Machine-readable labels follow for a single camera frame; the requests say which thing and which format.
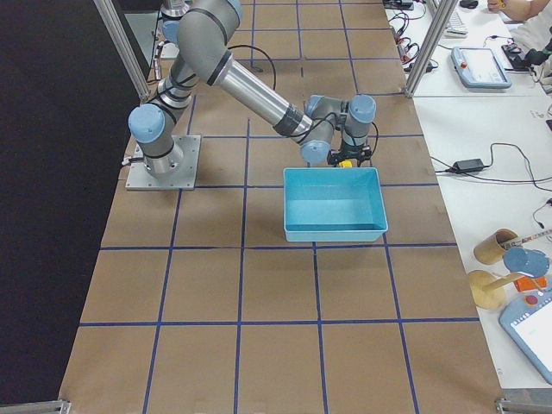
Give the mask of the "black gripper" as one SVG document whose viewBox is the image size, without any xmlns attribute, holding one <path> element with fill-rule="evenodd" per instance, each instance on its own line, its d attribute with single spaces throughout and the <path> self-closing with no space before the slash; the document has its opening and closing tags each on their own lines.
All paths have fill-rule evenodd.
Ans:
<svg viewBox="0 0 552 414">
<path fill-rule="evenodd" d="M 361 167 L 363 162 L 369 161 L 373 156 L 373 150 L 369 147 L 343 147 L 339 150 L 330 150 L 327 156 L 327 163 L 332 167 L 338 167 L 341 161 L 355 160 L 356 165 Z"/>
</svg>

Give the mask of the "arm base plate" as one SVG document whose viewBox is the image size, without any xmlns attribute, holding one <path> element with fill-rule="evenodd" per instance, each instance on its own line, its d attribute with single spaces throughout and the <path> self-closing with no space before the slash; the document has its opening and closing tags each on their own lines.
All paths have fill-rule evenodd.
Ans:
<svg viewBox="0 0 552 414">
<path fill-rule="evenodd" d="M 174 135 L 172 152 L 163 158 L 146 157 L 135 146 L 125 188 L 129 191 L 193 191 L 197 180 L 201 135 Z"/>
</svg>

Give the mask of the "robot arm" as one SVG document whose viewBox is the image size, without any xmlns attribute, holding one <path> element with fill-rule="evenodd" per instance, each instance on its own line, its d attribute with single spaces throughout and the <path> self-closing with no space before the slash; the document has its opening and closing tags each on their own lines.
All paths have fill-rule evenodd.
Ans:
<svg viewBox="0 0 552 414">
<path fill-rule="evenodd" d="M 362 164 L 372 157 L 367 134 L 376 103 L 357 94 L 348 101 L 313 95 L 305 110 L 287 102 L 239 63 L 228 47 L 242 19 L 238 1 L 196 1 L 176 31 L 179 54 L 154 96 L 129 115 L 129 129 L 142 151 L 146 173 L 156 179 L 183 169 L 185 151 L 172 131 L 191 102 L 191 91 L 204 81 L 216 86 L 295 141 L 304 161 L 335 166 Z"/>
<path fill-rule="evenodd" d="M 190 8 L 185 0 L 162 0 L 160 6 L 160 36 L 154 57 L 157 60 L 174 59 L 178 54 L 178 29 L 181 18 Z"/>
</svg>

